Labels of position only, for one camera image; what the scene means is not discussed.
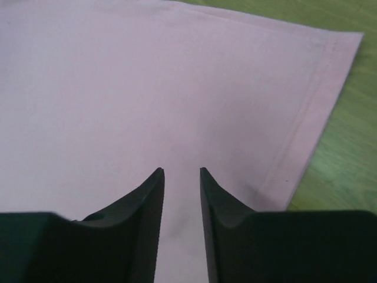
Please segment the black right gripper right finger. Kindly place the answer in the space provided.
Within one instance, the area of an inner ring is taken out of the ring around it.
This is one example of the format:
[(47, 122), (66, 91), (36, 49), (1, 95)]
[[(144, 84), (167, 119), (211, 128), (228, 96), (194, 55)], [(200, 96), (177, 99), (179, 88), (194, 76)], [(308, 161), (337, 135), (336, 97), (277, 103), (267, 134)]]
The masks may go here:
[(256, 212), (200, 170), (210, 282), (375, 282), (376, 215)]

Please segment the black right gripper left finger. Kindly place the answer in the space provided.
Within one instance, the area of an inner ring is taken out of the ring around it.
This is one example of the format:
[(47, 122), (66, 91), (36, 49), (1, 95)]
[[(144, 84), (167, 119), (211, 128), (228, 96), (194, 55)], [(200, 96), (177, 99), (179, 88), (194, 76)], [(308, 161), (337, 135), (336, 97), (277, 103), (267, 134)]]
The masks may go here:
[(2, 282), (153, 282), (164, 170), (81, 221), (1, 214)]

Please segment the pink t shirt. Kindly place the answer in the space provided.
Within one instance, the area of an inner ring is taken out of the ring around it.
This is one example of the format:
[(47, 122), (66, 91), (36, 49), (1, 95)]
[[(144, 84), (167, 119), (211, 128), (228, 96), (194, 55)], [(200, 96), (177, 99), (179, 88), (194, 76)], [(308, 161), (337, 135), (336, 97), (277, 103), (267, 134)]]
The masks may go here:
[(360, 32), (174, 1), (1, 2), (1, 211), (83, 218), (156, 168), (156, 282), (207, 282), (199, 170), (284, 210)]

